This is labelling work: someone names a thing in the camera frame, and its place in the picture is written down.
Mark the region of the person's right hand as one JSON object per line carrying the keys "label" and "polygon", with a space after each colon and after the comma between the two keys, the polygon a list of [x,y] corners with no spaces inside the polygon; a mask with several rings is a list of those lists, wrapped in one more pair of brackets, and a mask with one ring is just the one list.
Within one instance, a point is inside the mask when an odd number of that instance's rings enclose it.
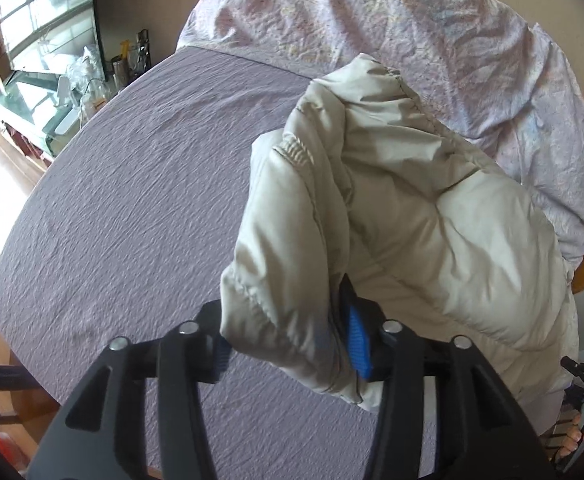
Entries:
{"label": "person's right hand", "polygon": [[575,412],[574,415],[570,422],[562,422],[546,443],[546,453],[551,463],[570,457],[584,442],[584,432],[580,426],[582,414]]}

